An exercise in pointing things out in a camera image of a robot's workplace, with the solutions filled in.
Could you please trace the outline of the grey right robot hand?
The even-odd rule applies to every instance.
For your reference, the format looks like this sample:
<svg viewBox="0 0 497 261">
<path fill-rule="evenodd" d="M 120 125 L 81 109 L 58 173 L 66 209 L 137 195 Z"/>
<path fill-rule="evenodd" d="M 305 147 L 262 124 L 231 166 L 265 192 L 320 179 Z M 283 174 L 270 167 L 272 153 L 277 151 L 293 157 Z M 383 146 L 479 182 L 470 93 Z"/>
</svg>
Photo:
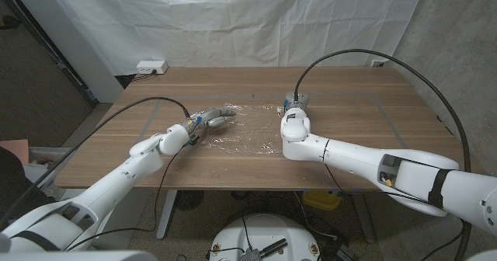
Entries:
<svg viewBox="0 0 497 261">
<path fill-rule="evenodd" d="M 287 92 L 285 94 L 285 100 L 283 101 L 282 106 L 278 106 L 276 111 L 278 116 L 281 117 L 285 114 L 289 109 L 292 108 L 300 108 L 304 110 L 309 102 L 309 95 L 306 92 L 299 92 L 297 96 L 294 95 L 294 92 Z"/>
</svg>

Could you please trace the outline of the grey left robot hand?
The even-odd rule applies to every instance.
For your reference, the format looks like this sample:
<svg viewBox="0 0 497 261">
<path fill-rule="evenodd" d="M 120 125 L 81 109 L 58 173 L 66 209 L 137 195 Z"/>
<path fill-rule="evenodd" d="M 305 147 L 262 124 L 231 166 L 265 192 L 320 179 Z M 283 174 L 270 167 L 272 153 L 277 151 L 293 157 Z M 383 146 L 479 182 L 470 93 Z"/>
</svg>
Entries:
<svg viewBox="0 0 497 261">
<path fill-rule="evenodd" d="M 180 125 L 192 137 L 203 127 L 219 127 L 225 122 L 233 121 L 235 116 L 236 112 L 226 107 L 209 108 L 194 113 Z"/>
</svg>

